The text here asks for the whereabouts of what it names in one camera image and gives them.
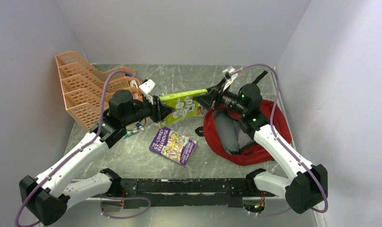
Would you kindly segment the green activity book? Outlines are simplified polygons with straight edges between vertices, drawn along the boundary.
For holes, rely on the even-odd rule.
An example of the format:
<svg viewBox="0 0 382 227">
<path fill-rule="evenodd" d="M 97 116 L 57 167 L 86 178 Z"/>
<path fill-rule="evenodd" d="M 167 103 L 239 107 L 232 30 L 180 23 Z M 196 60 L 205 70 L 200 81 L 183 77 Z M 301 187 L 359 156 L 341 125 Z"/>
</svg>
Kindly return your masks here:
<svg viewBox="0 0 382 227">
<path fill-rule="evenodd" d="M 207 89 L 196 89 L 160 96 L 162 103 L 169 107 L 173 107 L 174 111 L 161 122 L 156 123 L 156 125 L 162 128 L 187 117 L 204 116 L 205 108 L 194 100 L 194 97 L 206 93 Z"/>
</svg>

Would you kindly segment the red backpack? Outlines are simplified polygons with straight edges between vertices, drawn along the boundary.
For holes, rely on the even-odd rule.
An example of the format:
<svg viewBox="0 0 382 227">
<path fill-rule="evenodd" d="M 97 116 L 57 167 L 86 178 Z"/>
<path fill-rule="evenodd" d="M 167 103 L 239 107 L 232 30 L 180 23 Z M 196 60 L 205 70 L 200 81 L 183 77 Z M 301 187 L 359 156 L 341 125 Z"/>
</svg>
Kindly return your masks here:
<svg viewBox="0 0 382 227">
<path fill-rule="evenodd" d="M 251 83 L 257 85 L 267 73 L 263 71 Z M 273 125 L 280 136 L 291 143 L 289 127 L 277 103 L 262 98 L 260 113 L 246 118 L 220 104 L 224 91 L 217 96 L 214 107 L 207 110 L 203 126 L 195 130 L 196 134 L 204 137 L 215 154 L 237 165 L 249 166 L 274 160 L 267 149 L 254 139 L 254 134 L 264 126 L 270 128 Z"/>
</svg>

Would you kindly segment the purple treehouse book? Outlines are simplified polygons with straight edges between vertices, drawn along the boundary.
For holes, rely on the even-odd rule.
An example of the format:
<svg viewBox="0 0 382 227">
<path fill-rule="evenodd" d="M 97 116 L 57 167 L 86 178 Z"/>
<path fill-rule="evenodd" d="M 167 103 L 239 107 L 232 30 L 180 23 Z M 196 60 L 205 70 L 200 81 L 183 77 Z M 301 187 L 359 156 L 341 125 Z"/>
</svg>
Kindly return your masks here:
<svg viewBox="0 0 382 227">
<path fill-rule="evenodd" d="M 186 166 L 196 148 L 196 141 L 168 127 L 160 128 L 149 150 L 171 161 Z"/>
</svg>

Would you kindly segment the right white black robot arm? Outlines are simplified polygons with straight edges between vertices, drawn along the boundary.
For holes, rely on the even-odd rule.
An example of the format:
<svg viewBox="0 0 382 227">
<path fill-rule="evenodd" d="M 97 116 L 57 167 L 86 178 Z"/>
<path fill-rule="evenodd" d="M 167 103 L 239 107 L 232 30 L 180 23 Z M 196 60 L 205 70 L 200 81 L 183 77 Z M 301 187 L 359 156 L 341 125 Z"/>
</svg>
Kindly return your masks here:
<svg viewBox="0 0 382 227">
<path fill-rule="evenodd" d="M 308 209 L 318 213 L 328 210 L 326 168 L 321 164 L 315 166 L 301 156 L 277 131 L 273 119 L 264 116 L 260 108 L 263 98 L 256 84 L 244 85 L 238 94 L 215 86 L 206 94 L 195 96 L 194 100 L 206 109 L 222 106 L 238 114 L 241 130 L 261 145 L 287 174 L 286 178 L 279 177 L 264 169 L 249 173 L 245 184 L 249 195 L 270 192 L 283 196 L 290 209 L 299 214 Z"/>
</svg>

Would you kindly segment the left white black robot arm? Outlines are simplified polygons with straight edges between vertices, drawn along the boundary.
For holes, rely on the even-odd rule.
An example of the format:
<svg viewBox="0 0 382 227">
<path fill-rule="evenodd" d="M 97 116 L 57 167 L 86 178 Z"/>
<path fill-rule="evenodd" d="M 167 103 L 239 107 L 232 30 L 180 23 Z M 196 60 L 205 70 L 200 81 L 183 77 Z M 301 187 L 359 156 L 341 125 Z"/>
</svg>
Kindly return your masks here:
<svg viewBox="0 0 382 227">
<path fill-rule="evenodd" d="M 150 118 L 160 122 L 173 112 L 158 96 L 135 100 L 128 90 L 115 92 L 108 107 L 101 107 L 98 121 L 83 139 L 54 165 L 35 177 L 25 176 L 19 182 L 21 206 L 15 216 L 15 226 L 24 209 L 37 223 L 55 223 L 73 205 L 96 195 L 114 197 L 121 191 L 121 177 L 109 168 L 94 176 L 74 182 L 74 177 L 95 158 L 111 149 L 127 132 L 127 126 Z"/>
</svg>

